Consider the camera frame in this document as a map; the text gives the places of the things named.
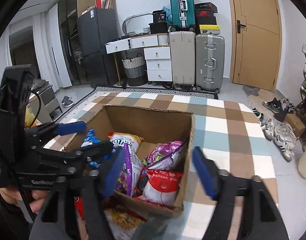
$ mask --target door lock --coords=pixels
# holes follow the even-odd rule
[[[241,24],[240,20],[237,20],[237,33],[241,33],[241,27],[246,28],[246,25]]]

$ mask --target gray refrigerator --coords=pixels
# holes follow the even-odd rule
[[[91,87],[116,84],[114,55],[107,54],[105,47],[106,43],[118,38],[115,10],[93,8],[77,18],[77,29],[83,52],[81,65]]]

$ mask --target white drawer cabinet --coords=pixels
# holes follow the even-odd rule
[[[112,43],[106,44],[107,54],[128,50],[129,49],[129,39],[114,41]]]
[[[171,70],[148,70],[147,77],[149,81],[172,81]]]
[[[146,61],[147,70],[172,70],[170,59],[150,59]]]
[[[157,35],[131,38],[129,43],[131,49],[158,46]]]
[[[166,59],[171,58],[171,50],[169,46],[145,48],[144,55],[145,59]]]

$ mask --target door frame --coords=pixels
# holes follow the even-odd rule
[[[236,27],[236,15],[235,15],[235,5],[234,0],[230,1],[230,7],[231,7],[231,19],[232,19],[232,58],[231,58],[231,69],[230,69],[230,79],[231,83],[234,82],[234,71],[235,71],[235,59],[236,59],[236,33],[237,33],[237,27]],[[278,21],[279,21],[279,30],[280,30],[280,47],[279,47],[279,55],[278,55],[278,61],[277,61],[277,69],[275,73],[275,80],[274,84],[272,86],[272,92],[275,91],[276,83],[277,83],[277,77],[278,72],[280,69],[281,64],[281,54],[282,54],[282,20],[281,20],[281,12],[280,12],[280,6],[278,3],[278,0],[276,1],[277,5],[277,13],[278,13]]]

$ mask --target blue gripper pad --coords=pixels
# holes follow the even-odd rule
[[[192,161],[200,177],[206,195],[212,200],[217,200],[220,195],[221,182],[219,169],[214,161],[204,157],[200,147],[194,147]]]
[[[79,121],[65,124],[61,123],[58,125],[54,133],[63,136],[71,133],[83,132],[85,130],[86,123],[83,121]]]
[[[114,162],[112,163],[111,168],[107,172],[104,180],[104,187],[102,188],[102,196],[104,199],[109,198],[115,192],[117,186],[117,179],[120,175],[120,171],[123,169],[123,164],[125,161],[125,153],[122,147],[118,147],[112,150],[112,156],[110,159],[114,158],[114,155],[117,155]],[[109,160],[104,160],[102,166],[105,166],[105,163]]]

